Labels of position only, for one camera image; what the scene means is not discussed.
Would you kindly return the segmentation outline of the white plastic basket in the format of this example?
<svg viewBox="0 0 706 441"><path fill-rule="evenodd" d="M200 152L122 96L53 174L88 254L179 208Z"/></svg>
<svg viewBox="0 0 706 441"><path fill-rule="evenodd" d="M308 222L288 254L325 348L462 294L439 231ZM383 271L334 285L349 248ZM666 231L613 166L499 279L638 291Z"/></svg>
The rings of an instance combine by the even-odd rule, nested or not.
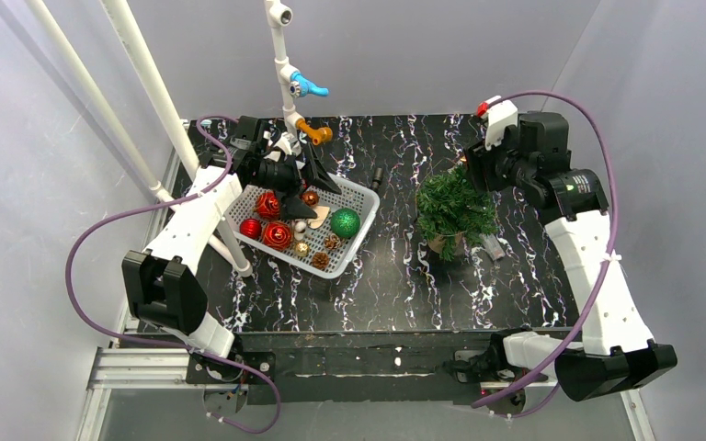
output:
<svg viewBox="0 0 706 441"><path fill-rule="evenodd" d="M240 243L272 255L278 260L307 271L312 275L325 279L340 277L346 270L347 265L355 258L358 249L375 221L377 211L381 205L381 199L375 191L354 183L343 176L331 175L331 178L340 187L341 194L337 195L319 189L317 193L320 197L320 204L329 207L332 213L341 208L353 209L358 213L361 220L359 232L353 238L345 239L342 246L337 250L329 251L324 247L324 238L331 233L329 219L326 219L321 228L317 230L310 229L305 233L304 241L311 246L312 250L304 258L297 256L290 247L284 251L278 251L265 246L261 243L261 240L256 241L243 236L239 232L239 223L244 219L256 216L253 212L256 199L265 192L261 187L247 186L240 196L229 205L224 216L233 228L234 237ZM330 264L325 271L316 269L311 265L312 256L318 252L325 252L330 256Z"/></svg>

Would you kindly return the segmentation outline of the orange pipe valve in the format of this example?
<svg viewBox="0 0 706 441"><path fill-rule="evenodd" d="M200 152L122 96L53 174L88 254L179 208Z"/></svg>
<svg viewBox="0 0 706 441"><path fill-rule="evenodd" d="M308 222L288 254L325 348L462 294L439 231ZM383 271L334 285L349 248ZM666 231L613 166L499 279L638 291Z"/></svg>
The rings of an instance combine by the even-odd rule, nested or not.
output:
<svg viewBox="0 0 706 441"><path fill-rule="evenodd" d="M305 119L298 119L296 122L296 128L303 132L314 146L329 142L334 136L333 132L328 127L314 129L306 122Z"/></svg>

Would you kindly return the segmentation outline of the green glitter ornament ball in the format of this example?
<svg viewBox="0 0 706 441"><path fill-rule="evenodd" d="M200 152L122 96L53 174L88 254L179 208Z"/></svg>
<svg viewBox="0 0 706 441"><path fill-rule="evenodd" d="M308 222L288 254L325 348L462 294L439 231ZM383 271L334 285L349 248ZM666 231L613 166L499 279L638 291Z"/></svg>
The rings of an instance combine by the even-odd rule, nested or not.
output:
<svg viewBox="0 0 706 441"><path fill-rule="evenodd" d="M349 208L336 210L330 218L330 230L342 239L353 238L361 228L358 213Z"/></svg>

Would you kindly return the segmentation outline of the red patterned ornament ball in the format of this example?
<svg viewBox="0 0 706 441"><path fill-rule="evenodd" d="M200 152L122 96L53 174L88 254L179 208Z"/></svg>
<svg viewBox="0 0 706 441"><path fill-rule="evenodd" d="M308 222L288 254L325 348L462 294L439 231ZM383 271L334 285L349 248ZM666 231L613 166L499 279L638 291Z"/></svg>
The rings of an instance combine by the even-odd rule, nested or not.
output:
<svg viewBox="0 0 706 441"><path fill-rule="evenodd" d="M266 221L277 221L280 219L280 201L273 191L266 191L256 199L253 212Z"/></svg>

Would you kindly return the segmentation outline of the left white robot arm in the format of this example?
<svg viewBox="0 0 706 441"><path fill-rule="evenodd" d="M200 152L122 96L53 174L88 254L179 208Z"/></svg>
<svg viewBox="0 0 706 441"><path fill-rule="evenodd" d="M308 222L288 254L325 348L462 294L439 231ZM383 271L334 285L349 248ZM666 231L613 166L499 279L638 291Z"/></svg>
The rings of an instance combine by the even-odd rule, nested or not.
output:
<svg viewBox="0 0 706 441"><path fill-rule="evenodd" d="M332 140L333 132L327 127L314 129L303 118L295 125L309 139L297 153L289 136L271 143L263 119L240 117L226 141L197 127L216 148L200 156L188 201L176 204L171 220L144 250L130 251L123 259L132 316L164 329L199 352L228 357L235 335L208 313L208 297L196 279L201 255L216 238L222 238L234 268L245 277L250 274L251 266L225 211L252 185L273 195L266 204L275 208L276 220L307 221L317 216L304 197L307 187L341 192L315 151L316 146Z"/></svg>

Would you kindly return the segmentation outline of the frosted pine cone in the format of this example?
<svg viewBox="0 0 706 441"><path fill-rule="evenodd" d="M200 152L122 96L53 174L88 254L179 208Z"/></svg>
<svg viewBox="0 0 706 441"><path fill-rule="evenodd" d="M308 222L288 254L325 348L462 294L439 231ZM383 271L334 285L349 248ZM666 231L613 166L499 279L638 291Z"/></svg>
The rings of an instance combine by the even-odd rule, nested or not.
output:
<svg viewBox="0 0 706 441"><path fill-rule="evenodd" d="M324 247L329 251L334 251L339 249L343 242L344 241L339 236L330 233L324 238Z"/></svg>

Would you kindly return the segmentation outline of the gold ornament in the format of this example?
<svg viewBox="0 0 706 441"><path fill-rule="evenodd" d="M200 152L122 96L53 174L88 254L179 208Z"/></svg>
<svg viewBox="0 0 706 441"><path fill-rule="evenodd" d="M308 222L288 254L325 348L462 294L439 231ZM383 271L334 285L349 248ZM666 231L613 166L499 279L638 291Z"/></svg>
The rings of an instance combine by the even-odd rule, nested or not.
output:
<svg viewBox="0 0 706 441"><path fill-rule="evenodd" d="M293 252L300 258L307 257L311 250L311 246L305 241L298 241L293 245Z"/></svg>

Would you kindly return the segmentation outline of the white pvc pipe stand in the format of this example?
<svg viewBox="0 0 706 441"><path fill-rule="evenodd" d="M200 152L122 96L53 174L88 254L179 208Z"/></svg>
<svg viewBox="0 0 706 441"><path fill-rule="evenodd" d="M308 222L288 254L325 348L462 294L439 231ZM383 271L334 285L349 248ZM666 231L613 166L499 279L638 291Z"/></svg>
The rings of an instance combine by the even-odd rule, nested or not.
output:
<svg viewBox="0 0 706 441"><path fill-rule="evenodd" d="M279 0L265 0L264 8L271 31L274 65L282 95L282 114L286 125L286 135L282 135L282 138L287 139L294 154L299 154L302 147L296 123L302 115L296 109L294 96L290 90L290 77L297 72L297 69L290 64L284 36L284 28L292 20L292 10Z"/></svg>

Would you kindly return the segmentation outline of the thin white diagonal pole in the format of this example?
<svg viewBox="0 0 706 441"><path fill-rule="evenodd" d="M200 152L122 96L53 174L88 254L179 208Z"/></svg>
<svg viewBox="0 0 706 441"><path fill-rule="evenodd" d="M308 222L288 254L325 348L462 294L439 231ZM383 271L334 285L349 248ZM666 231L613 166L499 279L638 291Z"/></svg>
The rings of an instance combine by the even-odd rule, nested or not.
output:
<svg viewBox="0 0 706 441"><path fill-rule="evenodd" d="M124 148L142 180L160 201L158 205L153 205L149 209L169 208L175 212L167 226L148 243L147 249L153 255L165 260L178 256L195 272L205 247L210 246L241 276L250 277L252 266L245 258L239 242L233 235L231 225L224 217L226 209L242 192L242 185L230 171L233 160L226 159L224 167L214 165L203 167L199 162L199 169L196 177L193 178L193 186L189 192L183 198L172 198L148 167L135 142L63 33L50 9L42 1L29 1L28 6L58 45L63 58L90 96L95 109L113 130L116 140Z"/></svg>

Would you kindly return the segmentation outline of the wooden heart ornament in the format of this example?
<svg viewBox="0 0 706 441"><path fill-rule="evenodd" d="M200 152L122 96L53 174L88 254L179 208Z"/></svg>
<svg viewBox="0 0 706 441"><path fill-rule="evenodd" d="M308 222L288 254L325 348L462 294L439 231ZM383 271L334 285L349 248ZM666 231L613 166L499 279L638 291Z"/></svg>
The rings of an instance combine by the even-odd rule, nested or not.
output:
<svg viewBox="0 0 706 441"><path fill-rule="evenodd" d="M326 219L328 218L330 211L331 211L331 209L327 206L323 206L320 204L314 206L313 212L316 215L316 217L308 220L309 228L312 230L317 230L317 229L321 228L323 226L324 222L326 221Z"/></svg>

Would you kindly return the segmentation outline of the small green christmas tree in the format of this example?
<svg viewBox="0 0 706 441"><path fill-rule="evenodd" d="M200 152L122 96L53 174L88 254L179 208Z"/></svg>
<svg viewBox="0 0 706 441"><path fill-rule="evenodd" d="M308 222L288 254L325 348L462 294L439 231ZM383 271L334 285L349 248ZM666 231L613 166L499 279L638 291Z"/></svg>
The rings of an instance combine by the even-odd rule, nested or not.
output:
<svg viewBox="0 0 706 441"><path fill-rule="evenodd" d="M455 259L462 242L481 246L497 231L494 201L477 192L463 162L426 177L416 190L416 209L429 249L446 262Z"/></svg>

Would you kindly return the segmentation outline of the aluminium frame rail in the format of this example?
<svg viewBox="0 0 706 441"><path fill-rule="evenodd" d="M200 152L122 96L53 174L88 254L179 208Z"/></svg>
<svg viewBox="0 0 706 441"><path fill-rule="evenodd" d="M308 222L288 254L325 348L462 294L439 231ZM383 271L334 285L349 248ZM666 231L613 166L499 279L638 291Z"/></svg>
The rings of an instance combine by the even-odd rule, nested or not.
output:
<svg viewBox="0 0 706 441"><path fill-rule="evenodd" d="M121 260L140 251L164 227L169 208L140 207L105 215L81 234L64 271L80 319L101 334L86 381L85 405L74 438L99 440L114 390L182 388L189 354L170 334L140 334L129 313Z"/></svg>

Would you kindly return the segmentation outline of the brown pine cone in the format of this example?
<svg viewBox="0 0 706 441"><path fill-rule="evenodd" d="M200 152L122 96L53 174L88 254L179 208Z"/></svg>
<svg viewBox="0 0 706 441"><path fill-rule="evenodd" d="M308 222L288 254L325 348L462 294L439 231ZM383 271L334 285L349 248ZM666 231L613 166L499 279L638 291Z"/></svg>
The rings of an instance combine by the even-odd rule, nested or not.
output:
<svg viewBox="0 0 706 441"><path fill-rule="evenodd" d="M311 258L311 265L321 271L325 271L330 264L330 256L325 252L315 253Z"/></svg>

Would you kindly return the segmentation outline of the black cylindrical marker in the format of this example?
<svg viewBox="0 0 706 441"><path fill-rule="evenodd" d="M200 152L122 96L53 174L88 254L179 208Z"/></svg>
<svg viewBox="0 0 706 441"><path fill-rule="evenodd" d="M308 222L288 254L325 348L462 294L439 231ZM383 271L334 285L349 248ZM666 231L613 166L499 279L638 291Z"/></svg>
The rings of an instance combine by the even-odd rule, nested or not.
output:
<svg viewBox="0 0 706 441"><path fill-rule="evenodd" d="M378 167L375 169L373 177L370 182L370 189L378 192L380 190L382 181L383 181L383 176L384 176L384 169L382 167Z"/></svg>

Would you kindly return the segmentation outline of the orange shiny ornament ball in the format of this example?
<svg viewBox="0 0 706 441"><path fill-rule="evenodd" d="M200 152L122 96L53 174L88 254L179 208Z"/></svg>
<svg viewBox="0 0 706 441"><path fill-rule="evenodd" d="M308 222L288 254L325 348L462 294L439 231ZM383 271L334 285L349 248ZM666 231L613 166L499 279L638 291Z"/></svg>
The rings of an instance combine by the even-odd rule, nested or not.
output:
<svg viewBox="0 0 706 441"><path fill-rule="evenodd" d="M318 193L314 190L306 190L301 194L302 201L310 208L314 208L320 202Z"/></svg>

